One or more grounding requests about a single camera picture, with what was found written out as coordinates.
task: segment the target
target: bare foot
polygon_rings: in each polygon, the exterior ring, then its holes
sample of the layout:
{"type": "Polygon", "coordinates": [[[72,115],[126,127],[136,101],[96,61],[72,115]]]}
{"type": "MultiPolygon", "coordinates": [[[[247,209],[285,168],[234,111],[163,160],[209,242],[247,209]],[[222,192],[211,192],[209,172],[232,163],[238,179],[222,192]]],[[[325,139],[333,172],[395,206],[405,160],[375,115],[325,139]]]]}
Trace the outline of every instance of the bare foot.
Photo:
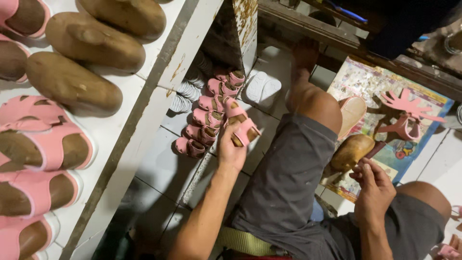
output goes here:
{"type": "Polygon", "coordinates": [[[27,55],[13,42],[0,41],[0,79],[17,81],[26,73],[27,55]]]}
{"type": "Polygon", "coordinates": [[[319,42],[311,38],[300,40],[292,51],[292,82],[310,77],[319,56],[319,42]]]}
{"type": "Polygon", "coordinates": [[[5,21],[6,25],[24,35],[31,35],[43,26],[45,10],[37,0],[19,0],[16,13],[5,21]]]}

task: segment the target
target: gray shorts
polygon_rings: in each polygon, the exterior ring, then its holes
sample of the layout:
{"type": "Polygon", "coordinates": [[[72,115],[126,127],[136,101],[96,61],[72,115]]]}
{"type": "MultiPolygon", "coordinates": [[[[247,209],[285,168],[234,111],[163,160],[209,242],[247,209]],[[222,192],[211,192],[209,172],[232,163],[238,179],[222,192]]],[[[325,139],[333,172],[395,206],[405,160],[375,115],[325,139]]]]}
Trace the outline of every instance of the gray shorts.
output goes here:
{"type": "MultiPolygon", "coordinates": [[[[296,259],[359,260],[354,214],[313,222],[314,194],[337,135],[301,115],[281,119],[229,224],[287,250],[296,259]]],[[[443,217],[424,202],[398,194],[385,216],[395,260],[420,260],[444,238],[443,217]]]]}

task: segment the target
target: white shoe sole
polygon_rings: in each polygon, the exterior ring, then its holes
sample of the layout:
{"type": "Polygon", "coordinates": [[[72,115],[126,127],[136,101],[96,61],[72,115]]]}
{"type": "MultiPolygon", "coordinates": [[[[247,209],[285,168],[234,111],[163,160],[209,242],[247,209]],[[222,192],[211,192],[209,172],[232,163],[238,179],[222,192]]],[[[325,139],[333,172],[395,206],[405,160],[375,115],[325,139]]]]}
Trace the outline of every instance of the white shoe sole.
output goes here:
{"type": "Polygon", "coordinates": [[[245,89],[245,96],[248,100],[259,103],[261,94],[263,92],[263,86],[267,79],[268,75],[263,71],[258,72],[253,76],[252,80],[250,81],[249,85],[245,89]]]}

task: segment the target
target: shoe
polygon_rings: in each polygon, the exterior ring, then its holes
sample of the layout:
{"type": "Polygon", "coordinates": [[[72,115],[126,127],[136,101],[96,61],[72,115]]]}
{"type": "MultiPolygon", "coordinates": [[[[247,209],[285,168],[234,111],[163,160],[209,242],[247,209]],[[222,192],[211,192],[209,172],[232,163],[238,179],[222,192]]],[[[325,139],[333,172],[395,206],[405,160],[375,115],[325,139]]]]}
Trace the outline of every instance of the shoe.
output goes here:
{"type": "Polygon", "coordinates": [[[36,0],[44,11],[44,21],[40,29],[30,35],[25,35],[7,25],[7,20],[12,18],[19,9],[19,0],[2,0],[0,1],[0,27],[6,28],[15,34],[31,39],[43,39],[45,38],[45,28],[47,26],[50,17],[52,16],[51,9],[43,0],[36,0]]]}
{"type": "Polygon", "coordinates": [[[191,112],[192,106],[193,103],[189,99],[177,94],[170,105],[170,110],[175,113],[187,113],[191,112]]]}
{"type": "Polygon", "coordinates": [[[15,60],[15,61],[8,61],[8,63],[9,63],[9,62],[21,62],[21,60],[24,61],[24,62],[23,62],[23,63],[24,63],[24,68],[23,68],[24,74],[23,74],[23,76],[22,76],[21,78],[19,78],[18,80],[16,80],[16,82],[17,82],[17,83],[24,83],[24,82],[26,82],[26,81],[27,81],[27,75],[26,75],[26,73],[25,73],[25,71],[26,71],[26,62],[25,62],[25,61],[26,61],[27,58],[30,56],[30,50],[29,50],[29,48],[27,48],[27,47],[26,47],[24,44],[22,44],[22,43],[18,43],[18,42],[16,42],[16,41],[11,40],[10,38],[6,37],[6,36],[3,35],[3,34],[0,34],[0,41],[11,42],[11,43],[14,43],[14,44],[17,45],[17,48],[18,48],[17,53],[18,53],[18,54],[21,54],[22,57],[20,57],[20,59],[17,59],[17,60],[15,60]]]}

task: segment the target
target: white tile floor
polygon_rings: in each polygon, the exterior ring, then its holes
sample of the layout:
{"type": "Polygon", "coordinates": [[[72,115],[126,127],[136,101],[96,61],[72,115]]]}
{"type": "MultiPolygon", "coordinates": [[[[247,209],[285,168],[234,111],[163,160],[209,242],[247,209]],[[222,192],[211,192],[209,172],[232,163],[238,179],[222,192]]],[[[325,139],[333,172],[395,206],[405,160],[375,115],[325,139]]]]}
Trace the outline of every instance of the white tile floor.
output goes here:
{"type": "MultiPolygon", "coordinates": [[[[344,56],[330,47],[326,52],[339,59],[344,56]]],[[[268,75],[279,79],[284,92],[268,111],[261,111],[246,104],[242,99],[239,100],[262,131],[262,136],[250,145],[244,169],[237,179],[228,203],[227,214],[238,201],[250,175],[266,153],[280,118],[286,111],[284,97],[290,83],[290,55],[271,47],[259,57],[250,77],[259,70],[264,70],[268,75]]],[[[327,89],[334,77],[334,72],[317,66],[310,81],[327,89]]],[[[215,147],[212,147],[201,160],[177,155],[172,151],[172,143],[190,121],[191,116],[188,114],[168,114],[164,118],[162,126],[157,130],[152,149],[146,155],[134,180],[139,187],[138,195],[134,199],[141,212],[138,230],[147,233],[163,252],[169,250],[181,224],[188,218],[190,209],[202,198],[217,165],[215,147]]],[[[462,179],[461,150],[462,132],[438,129],[437,134],[430,139],[420,157],[404,175],[402,183],[414,180],[430,182],[443,190],[452,204],[462,204],[462,190],[459,188],[462,179]]],[[[354,210],[353,203],[323,186],[318,186],[316,194],[335,207],[340,215],[354,210]]],[[[446,228],[446,239],[455,232],[458,224],[457,221],[451,220],[446,228]]]]}

